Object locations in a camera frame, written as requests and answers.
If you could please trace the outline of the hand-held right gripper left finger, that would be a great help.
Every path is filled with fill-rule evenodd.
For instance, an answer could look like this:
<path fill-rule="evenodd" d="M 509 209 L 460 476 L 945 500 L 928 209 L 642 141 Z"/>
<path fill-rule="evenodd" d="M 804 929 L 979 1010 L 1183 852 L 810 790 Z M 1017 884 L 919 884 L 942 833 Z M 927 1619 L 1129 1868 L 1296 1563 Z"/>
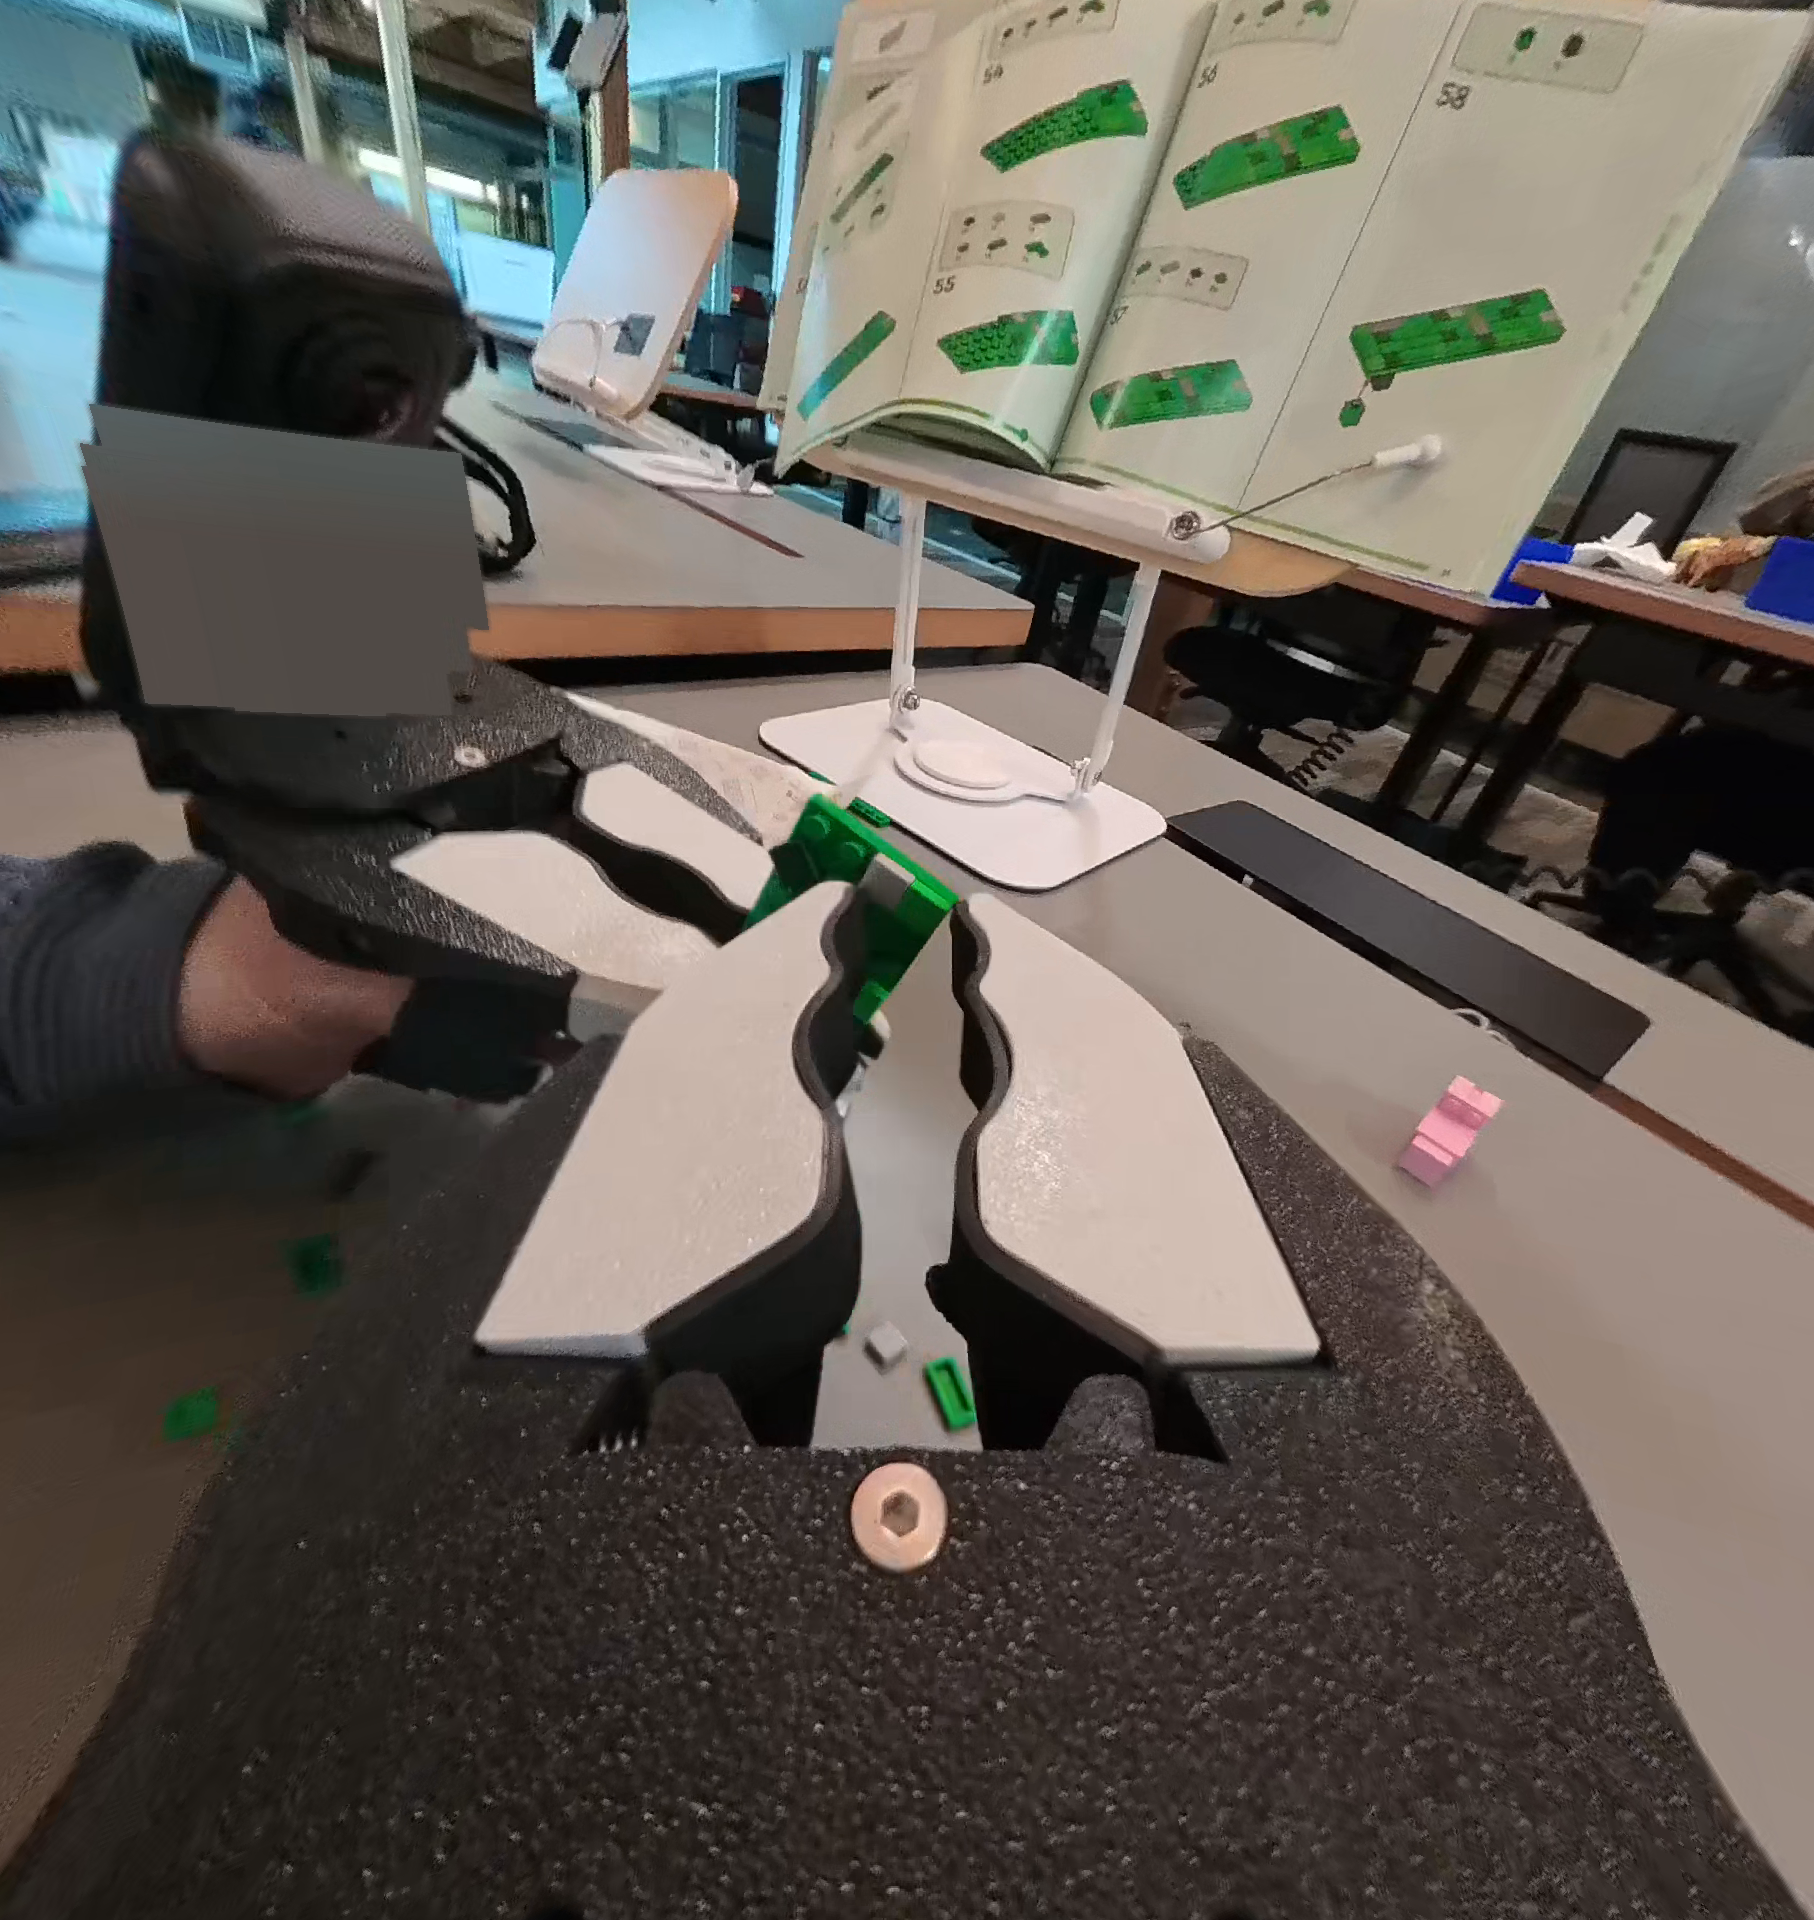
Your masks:
<path fill-rule="evenodd" d="M 864 901 L 825 880 L 640 1014 L 475 1332 L 490 1358 L 720 1377 L 750 1433 L 817 1436 L 862 1289 L 840 1096 L 861 1064 Z"/>

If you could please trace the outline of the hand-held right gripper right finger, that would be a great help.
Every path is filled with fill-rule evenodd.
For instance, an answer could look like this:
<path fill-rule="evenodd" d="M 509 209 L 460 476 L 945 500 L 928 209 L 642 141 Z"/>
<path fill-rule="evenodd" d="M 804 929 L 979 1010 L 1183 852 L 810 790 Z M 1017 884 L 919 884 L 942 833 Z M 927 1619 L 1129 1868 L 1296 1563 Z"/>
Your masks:
<path fill-rule="evenodd" d="M 1215 1452 L 1192 1379 L 1301 1374 L 1324 1340 L 1183 1029 L 1005 899 L 951 926 L 974 1111 L 928 1294 L 984 1450 L 1047 1447 L 1123 1379 L 1151 1442 Z"/>

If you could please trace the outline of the green brick plate assembly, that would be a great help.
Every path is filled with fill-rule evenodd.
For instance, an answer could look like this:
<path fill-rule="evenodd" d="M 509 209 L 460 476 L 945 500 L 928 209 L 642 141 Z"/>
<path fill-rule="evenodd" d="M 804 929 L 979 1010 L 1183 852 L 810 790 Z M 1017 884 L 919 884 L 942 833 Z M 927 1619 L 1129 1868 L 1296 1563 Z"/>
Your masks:
<path fill-rule="evenodd" d="M 753 928 L 800 894 L 826 882 L 853 888 L 861 908 L 861 971 L 853 1014 L 862 1026 L 862 1054 L 874 1057 L 889 1039 L 885 1008 L 921 951 L 959 905 L 959 896 L 902 852 L 882 830 L 868 827 L 831 794 L 815 794 L 799 825 L 771 852 L 745 926 Z"/>

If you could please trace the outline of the person's left forearm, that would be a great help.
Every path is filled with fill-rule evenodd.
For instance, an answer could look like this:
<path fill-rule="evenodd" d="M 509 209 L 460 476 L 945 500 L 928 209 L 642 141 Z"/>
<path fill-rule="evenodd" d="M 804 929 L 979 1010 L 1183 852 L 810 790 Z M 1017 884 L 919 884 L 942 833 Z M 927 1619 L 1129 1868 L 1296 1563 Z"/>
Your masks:
<path fill-rule="evenodd" d="M 0 852 L 0 1148 L 210 1086 L 181 988 L 227 878 L 127 842 Z"/>

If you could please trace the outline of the neighbouring desk with wooden edge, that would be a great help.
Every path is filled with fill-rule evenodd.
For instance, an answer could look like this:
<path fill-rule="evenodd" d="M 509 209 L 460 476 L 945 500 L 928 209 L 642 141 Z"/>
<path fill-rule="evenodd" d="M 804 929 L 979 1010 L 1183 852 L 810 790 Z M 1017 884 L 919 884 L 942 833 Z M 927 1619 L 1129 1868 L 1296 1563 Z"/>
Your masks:
<path fill-rule="evenodd" d="M 746 660 L 880 655 L 894 629 L 899 547 L 771 495 L 649 487 L 521 418 L 536 396 L 488 372 L 452 418 L 519 474 L 536 547 L 487 588 L 479 657 Z M 927 555 L 919 647 L 1019 652 L 1024 600 Z M 79 588 L 0 592 L 0 675 L 83 667 Z"/>
<path fill-rule="evenodd" d="M 1613 570 L 1521 561 L 1514 583 L 1545 596 L 1570 619 L 1631 621 L 1707 642 L 1744 657 L 1814 671 L 1814 625 L 1751 612 L 1744 600 L 1673 583 L 1648 583 Z"/>

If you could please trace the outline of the grey desk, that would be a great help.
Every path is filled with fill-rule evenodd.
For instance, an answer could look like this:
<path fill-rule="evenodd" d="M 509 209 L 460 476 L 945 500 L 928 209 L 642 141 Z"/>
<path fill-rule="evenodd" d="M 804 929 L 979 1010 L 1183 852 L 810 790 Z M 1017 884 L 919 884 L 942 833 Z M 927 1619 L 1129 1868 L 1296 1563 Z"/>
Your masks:
<path fill-rule="evenodd" d="M 1654 1099 L 1814 1200 L 1814 1061 L 1561 939 L 1648 1010 L 1595 1097 L 1158 844 L 1019 908 L 1221 1043 L 1439 1262 L 1613 1538 L 1721 1784 L 1814 1915 L 1814 1227 L 1641 1126 Z M 1403 1148 L 1455 1077 L 1503 1097 L 1443 1185 Z M 382 1154 L 382 1222 L 488 1119 L 352 1087 L 333 1114 L 0 1156 L 0 1865 L 77 1758 L 209 1476 L 164 1408 L 264 1386 L 318 1322 L 283 1246 L 333 1162 Z"/>

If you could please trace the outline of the person's left hand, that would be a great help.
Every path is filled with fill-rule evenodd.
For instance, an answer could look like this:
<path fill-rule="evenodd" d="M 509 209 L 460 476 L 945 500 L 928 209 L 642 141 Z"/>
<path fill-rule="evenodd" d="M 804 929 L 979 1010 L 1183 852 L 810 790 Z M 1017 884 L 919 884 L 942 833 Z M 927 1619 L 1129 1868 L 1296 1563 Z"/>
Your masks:
<path fill-rule="evenodd" d="M 234 875 L 184 947 L 174 1029 L 181 1055 L 200 1074 L 302 1102 L 347 1080 L 392 1032 L 410 993 L 402 976 L 287 939 L 260 891 Z"/>

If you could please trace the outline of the printed paper sheet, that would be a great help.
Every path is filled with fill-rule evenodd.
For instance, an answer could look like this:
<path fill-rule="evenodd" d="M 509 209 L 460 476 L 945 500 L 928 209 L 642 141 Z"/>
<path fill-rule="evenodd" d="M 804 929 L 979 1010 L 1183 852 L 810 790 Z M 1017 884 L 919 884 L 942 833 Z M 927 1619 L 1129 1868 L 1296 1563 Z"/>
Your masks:
<path fill-rule="evenodd" d="M 693 732 L 587 691 L 570 691 L 568 697 L 584 711 L 659 744 L 666 754 L 687 763 L 750 824 L 768 850 L 791 838 L 812 795 L 832 795 L 831 780 L 822 780 L 787 760 Z"/>

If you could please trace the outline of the white book stand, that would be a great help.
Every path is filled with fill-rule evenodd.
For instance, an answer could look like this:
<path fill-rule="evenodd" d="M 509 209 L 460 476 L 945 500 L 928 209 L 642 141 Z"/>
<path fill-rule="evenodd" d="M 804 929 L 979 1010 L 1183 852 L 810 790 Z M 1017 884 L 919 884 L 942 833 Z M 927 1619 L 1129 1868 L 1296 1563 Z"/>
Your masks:
<path fill-rule="evenodd" d="M 1166 833 L 1161 810 L 1107 783 L 1121 714 L 1165 563 L 1197 573 L 1226 560 L 1247 511 L 1174 507 L 1127 487 L 1069 481 L 921 444 L 854 433 L 825 466 L 900 495 L 890 677 L 885 697 L 776 716 L 760 741 L 866 801 L 972 875 L 1019 894 L 1057 891 Z M 1136 561 L 1123 647 L 1086 754 L 1064 762 L 921 691 L 921 576 L 931 501 L 1033 521 L 1038 533 Z"/>

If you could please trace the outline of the pink brick figure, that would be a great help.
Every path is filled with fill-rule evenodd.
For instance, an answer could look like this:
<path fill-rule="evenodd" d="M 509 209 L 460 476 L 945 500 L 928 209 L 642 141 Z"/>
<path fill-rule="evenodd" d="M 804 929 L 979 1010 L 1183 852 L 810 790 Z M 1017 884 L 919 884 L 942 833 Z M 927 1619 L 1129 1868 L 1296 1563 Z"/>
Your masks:
<path fill-rule="evenodd" d="M 1424 1111 L 1396 1166 L 1423 1187 L 1441 1187 L 1472 1156 L 1483 1130 L 1500 1114 L 1497 1091 L 1455 1076 Z"/>

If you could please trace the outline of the black flat tablet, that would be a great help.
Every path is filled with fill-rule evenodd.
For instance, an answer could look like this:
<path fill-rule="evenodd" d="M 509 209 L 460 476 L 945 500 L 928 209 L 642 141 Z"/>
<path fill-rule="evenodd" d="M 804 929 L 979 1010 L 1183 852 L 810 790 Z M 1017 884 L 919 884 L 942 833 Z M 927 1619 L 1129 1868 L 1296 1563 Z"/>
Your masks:
<path fill-rule="evenodd" d="M 1651 1029 L 1641 1008 L 1257 803 L 1176 814 L 1166 836 L 1579 1084 L 1602 1084 Z"/>

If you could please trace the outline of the pale book stand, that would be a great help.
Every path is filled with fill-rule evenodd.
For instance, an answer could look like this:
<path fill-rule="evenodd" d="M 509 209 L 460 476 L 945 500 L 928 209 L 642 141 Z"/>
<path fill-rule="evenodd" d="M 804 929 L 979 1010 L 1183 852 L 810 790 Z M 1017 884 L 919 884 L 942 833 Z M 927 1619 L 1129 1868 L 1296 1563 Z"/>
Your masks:
<path fill-rule="evenodd" d="M 655 487 L 767 495 L 750 464 L 655 412 L 738 205 L 729 172 L 625 167 L 587 209 L 530 356 L 538 426 Z"/>

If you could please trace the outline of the white crumpled paper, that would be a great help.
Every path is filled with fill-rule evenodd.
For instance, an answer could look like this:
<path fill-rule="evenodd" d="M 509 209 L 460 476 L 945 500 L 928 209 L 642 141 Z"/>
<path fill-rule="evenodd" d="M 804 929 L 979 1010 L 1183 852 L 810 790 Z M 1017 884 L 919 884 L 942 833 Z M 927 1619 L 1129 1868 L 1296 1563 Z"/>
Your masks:
<path fill-rule="evenodd" d="M 1648 537 L 1657 527 L 1653 514 L 1628 515 L 1613 533 L 1600 539 L 1581 539 L 1568 547 L 1567 563 L 1585 570 L 1613 570 L 1648 583 L 1668 583 L 1678 563 L 1662 554 L 1661 544 Z"/>

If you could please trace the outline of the open instruction booklet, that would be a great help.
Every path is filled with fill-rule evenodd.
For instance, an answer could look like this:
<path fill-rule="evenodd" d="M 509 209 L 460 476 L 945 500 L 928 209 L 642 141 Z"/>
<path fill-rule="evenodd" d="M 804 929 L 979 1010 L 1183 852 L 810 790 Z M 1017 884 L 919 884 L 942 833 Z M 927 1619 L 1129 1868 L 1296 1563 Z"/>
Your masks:
<path fill-rule="evenodd" d="M 779 470 L 921 446 L 1484 593 L 1805 10 L 848 4 L 768 388 Z"/>

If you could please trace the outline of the black framed panel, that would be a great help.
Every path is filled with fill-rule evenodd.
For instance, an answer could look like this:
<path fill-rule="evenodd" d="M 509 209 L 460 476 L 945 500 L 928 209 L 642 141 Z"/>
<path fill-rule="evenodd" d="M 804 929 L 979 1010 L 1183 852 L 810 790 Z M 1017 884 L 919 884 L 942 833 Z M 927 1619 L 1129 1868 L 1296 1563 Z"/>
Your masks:
<path fill-rule="evenodd" d="M 1671 557 L 1711 492 L 1719 486 L 1739 444 L 1621 427 L 1577 500 L 1561 544 L 1579 545 L 1617 535 L 1636 515 L 1648 517 L 1641 542 Z"/>

